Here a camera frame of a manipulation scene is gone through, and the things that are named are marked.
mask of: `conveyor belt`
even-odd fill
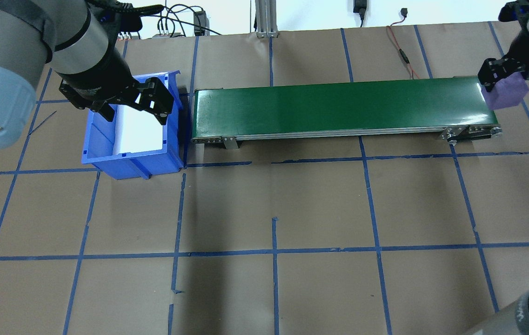
[[[273,138],[444,131],[446,140],[473,140],[500,134],[475,77],[206,89],[195,97],[192,142],[230,148],[227,141]]]

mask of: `purple foam block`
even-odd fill
[[[482,86],[483,98],[491,110],[517,106],[528,91],[529,87],[520,72],[497,82],[490,93]]]

